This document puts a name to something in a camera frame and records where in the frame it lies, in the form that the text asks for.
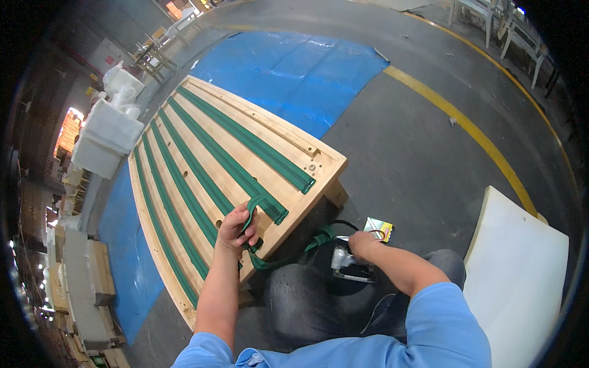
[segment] wooden frame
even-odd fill
[[[265,161],[253,154],[245,145],[209,118],[208,115],[184,99],[178,92],[174,91],[172,93],[171,97],[245,168],[249,174],[256,178],[274,198],[289,210],[289,214],[282,223],[276,225],[264,211],[258,208],[261,216],[259,233],[264,240],[264,245],[257,252],[259,257],[267,258],[271,255],[300,223],[303,217],[317,204],[321,196],[327,196],[338,207],[343,205],[347,199],[347,195],[337,179],[348,164],[344,156],[287,121],[219,87],[191,76],[188,76],[181,85],[220,111],[223,111],[227,116],[247,128],[316,179],[315,184],[307,194],[301,193],[300,190],[292,186],[291,183],[286,181],[278,172],[266,164]],[[249,200],[250,196],[246,194],[227,171],[223,169],[219,162],[213,158],[209,151],[205,149],[202,143],[176,115],[172,107],[166,102],[162,106],[162,109],[207,174],[213,179],[229,201],[233,205],[239,205]],[[173,157],[175,164],[178,166],[180,172],[183,173],[187,185],[206,212],[209,220],[213,224],[218,220],[223,220],[224,216],[221,211],[216,207],[190,170],[184,157],[176,147],[175,142],[171,139],[166,127],[162,124],[159,114],[155,115],[154,121],[164,141],[167,143],[167,149]],[[186,203],[180,195],[167,166],[164,164],[162,153],[156,144],[154,133],[151,131],[149,125],[145,130],[145,136],[149,140],[156,169],[161,175],[162,182],[164,183],[174,210],[182,226],[187,230],[188,236],[199,255],[207,266],[210,267],[213,259],[213,248],[190,214]],[[149,166],[147,160],[143,139],[137,143],[137,148],[145,174],[146,186],[149,190],[155,211],[157,212],[158,221],[184,275],[193,290],[199,295],[204,280],[190,262],[163,207],[162,200],[151,175],[152,168]],[[128,160],[137,211],[155,266],[178,310],[192,329],[194,326],[196,306],[190,303],[184,290],[181,288],[156,236],[140,186],[135,155],[131,154]],[[243,267],[240,271],[240,277],[241,283],[243,284],[252,276],[255,269],[247,253],[244,253],[241,263]]]

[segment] green webbing strap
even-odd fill
[[[268,163],[274,170],[282,175],[286,180],[290,181],[302,193],[309,192],[309,189],[315,183],[309,174],[301,170],[300,167],[292,163],[288,158],[276,151],[266,142],[252,134],[245,129],[241,124],[231,119],[225,113],[219,111],[216,107],[209,104],[207,101],[193,94],[186,88],[178,86],[176,91],[193,105],[202,110],[211,119],[215,120],[217,124],[221,125],[232,136],[237,138],[252,152],[258,155],[262,160]]]
[[[227,199],[227,197],[219,189],[217,184],[215,184],[213,179],[211,179],[211,177],[207,174],[205,169],[201,166],[199,161],[190,151],[190,149],[188,148],[188,146],[186,145],[186,143],[184,142],[176,128],[174,128],[174,125],[172,125],[172,122],[170,121],[168,115],[166,115],[164,110],[160,109],[158,113],[162,122],[164,123],[164,126],[166,126],[169,135],[172,137],[172,140],[176,144],[176,147],[178,147],[178,150],[182,154],[182,157],[184,157],[184,160],[194,173],[194,176],[196,176],[196,179],[198,179],[200,184],[203,186],[204,190],[207,192],[209,197],[211,197],[211,199],[219,208],[221,213],[224,216],[228,215],[229,212],[233,211],[233,205],[231,204],[231,202]]]
[[[215,142],[213,137],[178,105],[173,98],[168,98],[168,103],[203,146],[250,197],[255,197],[258,194],[267,194],[265,199],[260,203],[260,207],[270,216],[275,224],[280,224],[288,214],[288,210],[272,197],[227,151]]]
[[[184,226],[182,226],[182,223],[180,222],[180,219],[178,218],[178,215],[176,214],[176,210],[174,209],[174,206],[172,205],[172,202],[170,201],[170,198],[168,197],[168,193],[166,192],[166,188],[164,186],[164,183],[161,180],[160,173],[157,171],[157,167],[155,166],[155,159],[153,157],[153,153],[151,152],[149,140],[147,139],[147,136],[145,134],[143,135],[143,146],[145,148],[145,154],[147,155],[147,162],[149,163],[149,165],[151,167],[151,175],[153,176],[153,181],[155,182],[155,186],[157,187],[157,191],[160,194],[161,202],[163,203],[164,209],[166,210],[166,213],[168,214],[168,218],[170,219],[170,222],[172,223],[172,226],[174,227],[174,230],[176,231],[176,235],[178,235],[178,239],[180,239],[182,246],[184,247],[186,253],[188,254],[190,261],[195,266],[196,270],[198,271],[198,273],[200,274],[200,276],[204,280],[204,279],[206,279],[207,274],[209,273],[209,268],[203,262],[202,258],[200,258],[200,255],[198,254],[198,252],[196,252],[196,248],[194,247],[194,244],[190,240],[190,237],[186,233]]]
[[[262,195],[257,195],[255,197],[253,197],[247,203],[247,210],[250,213],[250,217],[243,224],[243,228],[241,230],[241,234],[242,235],[245,233],[245,231],[247,229],[247,226],[252,221],[252,215],[253,215],[254,209],[263,200],[264,200],[264,195],[262,194]],[[318,232],[319,233],[313,237],[313,240],[305,248],[305,252],[308,252],[308,251],[310,251],[311,249],[313,249],[315,247],[322,246],[325,243],[329,243],[330,241],[332,241],[335,238],[335,235],[333,234],[333,229],[329,225],[325,225],[325,226],[320,227],[319,230],[318,230]],[[254,266],[254,268],[256,268],[258,270],[267,270],[268,268],[280,267],[280,266],[283,266],[285,264],[289,264],[291,262],[294,262],[296,260],[296,258],[298,257],[298,256],[294,256],[294,257],[287,258],[287,259],[282,260],[282,261],[266,262],[266,261],[264,261],[263,259],[261,259],[260,257],[258,257],[256,255],[256,251],[260,248],[260,246],[262,246],[262,242],[261,241],[258,241],[256,243],[256,245],[253,246],[253,247],[250,247],[247,243],[244,243],[242,245],[242,247],[244,249],[246,249],[247,252],[250,254],[250,259],[252,260],[252,265]]]
[[[209,220],[209,217],[207,216],[206,212],[198,203],[196,197],[188,187],[188,184],[186,184],[186,180],[184,179],[184,177],[180,173],[180,170],[176,166],[176,162],[172,158],[172,155],[170,154],[168,147],[164,142],[164,138],[161,136],[160,130],[158,129],[157,125],[155,124],[155,121],[153,120],[151,121],[151,130],[153,131],[155,141],[157,142],[157,145],[160,148],[161,155],[164,158],[164,162],[168,167],[168,170],[172,176],[172,179],[174,180],[174,183],[176,184],[176,187],[178,188],[178,191],[180,192],[180,195],[182,195],[182,198],[184,199],[186,206],[190,210],[192,217],[194,217],[194,220],[198,224],[198,227],[200,227],[200,230],[203,232],[204,236],[209,241],[209,244],[211,244],[211,246],[214,248],[215,241],[217,241],[217,229]],[[144,140],[147,139],[146,134],[144,134],[143,137]]]
[[[335,235],[333,234],[333,230],[332,230],[331,226],[329,226],[329,225],[325,225],[325,226],[320,227],[318,229],[318,232],[319,233],[313,237],[313,240],[305,248],[304,253],[310,251],[311,249],[313,249],[315,247],[319,247],[319,246],[322,246],[326,243],[329,243],[330,241],[332,241],[335,238]],[[257,245],[258,244],[256,244],[254,247],[250,247],[248,249],[248,253],[250,254],[250,259],[252,260],[252,265],[258,270],[267,270],[268,268],[281,267],[285,264],[295,262],[296,259],[300,256],[300,255],[296,255],[294,257],[287,258],[282,261],[266,262],[263,259],[261,259],[260,257],[258,257],[257,255],[255,255],[255,252],[257,250]]]
[[[170,263],[170,267],[172,268],[174,275],[176,275],[176,279],[180,283],[180,286],[186,293],[188,300],[190,300],[193,307],[196,308],[196,304],[198,303],[198,297],[196,296],[196,293],[188,283],[186,276],[182,272],[182,269],[180,268],[180,265],[178,264],[178,261],[174,257],[174,253],[172,252],[172,249],[168,244],[168,240],[164,235],[164,231],[161,228],[160,222],[157,218],[157,212],[155,211],[153,202],[151,201],[149,190],[147,189],[147,184],[145,183],[145,175],[143,174],[143,167],[141,165],[141,158],[139,157],[137,147],[133,149],[133,154],[135,155],[135,163],[137,164],[137,176],[139,176],[139,183],[141,184],[141,192],[143,193],[143,198],[145,199],[145,206],[147,207],[147,212],[149,213],[151,222],[153,223],[153,227],[157,235],[157,238],[160,241],[161,248],[164,250],[164,254],[168,259],[168,262]]]

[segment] right hand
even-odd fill
[[[379,247],[382,244],[374,238],[372,233],[357,231],[348,239],[350,250],[354,257],[371,262],[368,258],[372,248]]]

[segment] left hand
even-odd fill
[[[250,246],[255,245],[260,238],[257,234],[257,225],[260,222],[260,215],[257,213],[257,208],[253,211],[252,221],[247,226],[245,233],[241,235],[243,224],[249,216],[247,201],[241,203],[225,216],[217,235],[217,245],[231,251],[238,251],[240,254],[243,251],[241,245],[245,242],[248,242]]]

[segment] yellow floor line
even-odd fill
[[[536,101],[533,99],[533,97],[529,94],[529,92],[524,88],[524,86],[519,83],[519,81],[517,79],[514,78],[513,75],[511,75],[510,72],[507,71],[507,69],[505,69],[503,66],[501,66],[501,64],[499,64],[495,59],[493,59],[489,54],[487,54],[485,51],[483,51],[482,49],[480,49],[478,46],[476,46],[475,44],[473,44],[471,41],[465,39],[464,37],[452,32],[451,30],[444,28],[436,23],[433,23],[425,18],[421,18],[420,16],[411,14],[411,13],[407,13],[407,12],[403,12],[403,14],[410,16],[411,18],[415,18],[421,22],[427,23],[431,26],[434,26],[435,28],[441,29],[442,31],[446,32],[447,34],[453,36],[454,38],[458,38],[460,41],[464,42],[465,44],[469,45],[471,48],[473,48],[474,50],[476,50],[479,54],[483,55],[485,58],[487,58],[487,60],[491,61],[499,70],[501,70],[507,77],[509,77],[509,79],[511,79],[511,81],[523,92],[523,94],[528,98],[528,100],[530,100],[530,102],[532,102],[532,105],[534,105],[534,107],[536,108],[536,110],[538,110],[538,113],[540,114],[540,116],[542,116],[542,119],[544,119],[544,122],[546,123],[546,125],[548,126],[548,129],[550,130],[550,132],[552,133],[552,135],[554,136],[554,139],[556,139],[556,142],[558,143],[558,146],[560,147],[560,150],[562,151],[562,156],[564,157],[564,161],[567,163],[567,167],[568,170],[571,174],[571,178],[573,179],[573,185],[575,187],[575,191],[577,191],[577,180],[575,179],[575,174],[573,173],[573,168],[571,166],[571,162],[568,159],[568,155],[567,153],[564,151],[564,147],[562,146],[562,142],[560,141],[560,138],[558,137],[558,135],[556,134],[556,131],[553,129],[552,124],[550,124],[550,121],[548,120],[548,118],[546,117],[546,115],[544,114],[544,111],[542,111],[542,109],[540,108],[540,106],[536,103]]]
[[[530,199],[528,192],[525,190],[524,185],[517,177],[513,168],[511,168],[510,164],[507,162],[505,157],[503,157],[501,152],[499,152],[497,147],[495,147],[495,145],[491,142],[491,140],[489,140],[489,138],[487,138],[487,136],[476,125],[474,125],[472,121],[470,121],[450,102],[446,101],[431,88],[413,78],[412,76],[405,74],[404,72],[391,66],[387,67],[383,72],[387,75],[390,75],[394,79],[397,79],[399,82],[405,84],[407,87],[428,99],[429,102],[436,105],[440,110],[448,114],[449,117],[455,118],[456,122],[462,127],[462,129],[470,134],[471,137],[482,147],[482,149],[487,152],[499,170],[501,170],[503,175],[505,175],[505,178],[507,178],[511,184],[511,187],[514,189],[519,200],[524,206],[524,209],[531,215],[538,217],[538,211],[536,211],[536,208],[532,203],[532,199]]]

